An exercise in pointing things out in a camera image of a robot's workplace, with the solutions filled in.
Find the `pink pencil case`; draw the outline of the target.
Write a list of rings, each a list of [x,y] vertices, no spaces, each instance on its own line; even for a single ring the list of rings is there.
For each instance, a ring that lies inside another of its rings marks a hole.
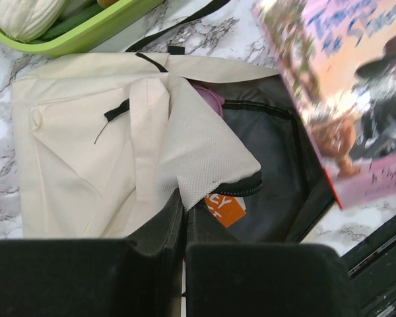
[[[223,117],[225,99],[222,96],[197,83],[193,83],[192,87],[220,117]]]

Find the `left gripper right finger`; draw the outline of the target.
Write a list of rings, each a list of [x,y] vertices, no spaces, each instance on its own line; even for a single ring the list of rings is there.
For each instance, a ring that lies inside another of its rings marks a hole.
[[[189,212],[187,316],[361,316],[346,267],[319,244],[237,241],[204,207]]]

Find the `pink fairy book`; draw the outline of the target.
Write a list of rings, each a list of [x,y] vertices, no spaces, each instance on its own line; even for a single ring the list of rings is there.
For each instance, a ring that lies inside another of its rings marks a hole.
[[[340,207],[396,194],[396,1],[258,1]]]

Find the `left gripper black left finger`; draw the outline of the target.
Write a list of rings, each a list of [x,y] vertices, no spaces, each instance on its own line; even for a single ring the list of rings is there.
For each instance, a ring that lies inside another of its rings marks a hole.
[[[182,257],[179,191],[125,238],[0,240],[0,316],[179,316]]]

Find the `beige canvas backpack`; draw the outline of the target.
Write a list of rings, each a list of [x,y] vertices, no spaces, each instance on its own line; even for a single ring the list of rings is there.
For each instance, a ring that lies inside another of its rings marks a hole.
[[[225,99],[220,117],[192,87]],[[131,234],[174,191],[242,197],[246,242],[299,241],[333,203],[275,69],[180,53],[85,53],[11,91],[25,238]]]

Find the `orange treehouse book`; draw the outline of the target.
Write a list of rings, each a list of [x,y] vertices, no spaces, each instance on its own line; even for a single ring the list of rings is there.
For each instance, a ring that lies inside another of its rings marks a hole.
[[[211,214],[226,228],[246,215],[246,205],[242,197],[209,194],[205,197],[205,203]]]

